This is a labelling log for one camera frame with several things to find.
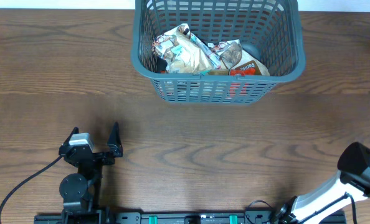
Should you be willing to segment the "grey plastic basket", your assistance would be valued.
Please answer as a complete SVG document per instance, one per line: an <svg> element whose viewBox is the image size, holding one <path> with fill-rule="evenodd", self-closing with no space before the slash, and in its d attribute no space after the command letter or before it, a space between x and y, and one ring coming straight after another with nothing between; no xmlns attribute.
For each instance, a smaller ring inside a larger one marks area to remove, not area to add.
<svg viewBox="0 0 370 224"><path fill-rule="evenodd" d="M270 76L164 73L153 53L154 38L186 23L204 43L240 40ZM297 79L305 69L303 35L296 0L137 1L131 61L170 103L255 103L275 85Z"/></svg>

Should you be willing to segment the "Kleenex tissue multipack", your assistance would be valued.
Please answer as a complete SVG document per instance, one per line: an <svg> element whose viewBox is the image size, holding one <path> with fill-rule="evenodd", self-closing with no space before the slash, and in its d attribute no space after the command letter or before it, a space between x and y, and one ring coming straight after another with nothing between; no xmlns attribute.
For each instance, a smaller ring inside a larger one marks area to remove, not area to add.
<svg viewBox="0 0 370 224"><path fill-rule="evenodd" d="M195 36L193 33L189 34L190 40L196 44L198 47L201 48L201 50L205 53L205 55L208 57L208 59L211 61L212 66L214 69L221 69L221 61L219 56L214 53L204 42L202 42L197 36Z"/></svg>

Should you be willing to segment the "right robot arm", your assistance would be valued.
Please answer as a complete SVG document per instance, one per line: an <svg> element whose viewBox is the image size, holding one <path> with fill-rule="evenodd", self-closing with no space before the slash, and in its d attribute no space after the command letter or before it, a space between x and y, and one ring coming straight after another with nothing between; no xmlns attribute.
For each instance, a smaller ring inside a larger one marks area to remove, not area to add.
<svg viewBox="0 0 370 224"><path fill-rule="evenodd" d="M319 223L347 205L370 198L370 148L354 142L342 153L338 171L315 190L293 197L273 223Z"/></svg>

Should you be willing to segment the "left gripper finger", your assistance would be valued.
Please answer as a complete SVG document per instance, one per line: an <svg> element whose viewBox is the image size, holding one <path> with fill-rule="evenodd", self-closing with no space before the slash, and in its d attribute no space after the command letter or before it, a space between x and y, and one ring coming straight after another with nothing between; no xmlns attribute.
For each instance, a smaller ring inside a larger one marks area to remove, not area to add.
<svg viewBox="0 0 370 224"><path fill-rule="evenodd" d="M117 122L115 122L112 127L112 131L108 138L107 145L110 148L111 152L123 152L123 147L119 135L119 124Z"/></svg>
<svg viewBox="0 0 370 224"><path fill-rule="evenodd" d="M64 141L64 143L62 144L63 146L68 146L69 145L69 141L71 139L71 137L74 135L74 134L78 134L78 127L74 127L73 130L71 131L71 133L69 134L68 138Z"/></svg>

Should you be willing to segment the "Panifee snack bag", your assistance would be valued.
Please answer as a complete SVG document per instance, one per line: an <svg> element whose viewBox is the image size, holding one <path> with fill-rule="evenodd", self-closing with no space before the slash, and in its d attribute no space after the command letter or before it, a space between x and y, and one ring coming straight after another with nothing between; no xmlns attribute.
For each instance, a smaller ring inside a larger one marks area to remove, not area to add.
<svg viewBox="0 0 370 224"><path fill-rule="evenodd" d="M166 73L202 73L213 69L205 53L190 40L187 24L154 38L153 52L167 62Z"/></svg>
<svg viewBox="0 0 370 224"><path fill-rule="evenodd" d="M213 74L231 76L270 76L268 68L243 49L240 40L208 43L207 46L218 57L219 68Z"/></svg>

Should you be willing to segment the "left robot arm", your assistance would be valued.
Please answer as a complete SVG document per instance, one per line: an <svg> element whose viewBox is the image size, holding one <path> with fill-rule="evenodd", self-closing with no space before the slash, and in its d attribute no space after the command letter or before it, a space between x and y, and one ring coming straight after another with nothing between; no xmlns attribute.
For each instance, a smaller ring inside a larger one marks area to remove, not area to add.
<svg viewBox="0 0 370 224"><path fill-rule="evenodd" d="M89 133L80 133L75 127L59 147L65 162L77 172L63 178L59 193L63 198L63 223L115 223L115 216L108 207L99 205L104 166L115 163L123 156L119 125L114 123L107 141L108 151L94 152Z"/></svg>

